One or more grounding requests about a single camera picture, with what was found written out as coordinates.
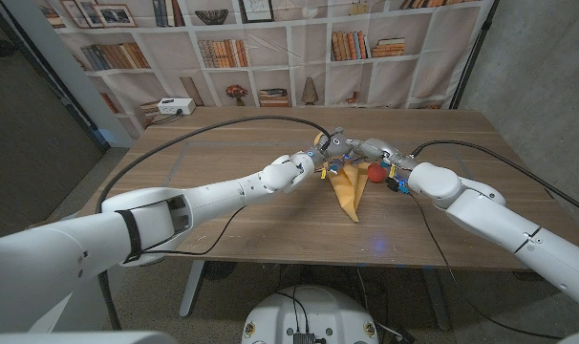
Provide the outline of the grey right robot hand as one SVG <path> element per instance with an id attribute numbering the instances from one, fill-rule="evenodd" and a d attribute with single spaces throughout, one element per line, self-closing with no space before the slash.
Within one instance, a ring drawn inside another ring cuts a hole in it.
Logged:
<path id="1" fill-rule="evenodd" d="M 351 146 L 355 153 L 367 161 L 382 161 L 403 170 L 413 170 L 418 165 L 414 158 L 403 155 L 395 147 L 383 140 L 352 140 Z"/>

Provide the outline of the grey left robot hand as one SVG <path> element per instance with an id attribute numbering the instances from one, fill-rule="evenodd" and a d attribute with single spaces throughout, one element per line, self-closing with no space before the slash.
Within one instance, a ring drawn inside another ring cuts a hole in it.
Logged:
<path id="1" fill-rule="evenodd" d="M 320 132 L 314 139 L 310 153 L 315 169 L 325 169 L 333 174 L 338 174 L 345 166 L 357 166 L 366 161 L 351 145 L 342 127 L 333 130 L 330 140 Z"/>

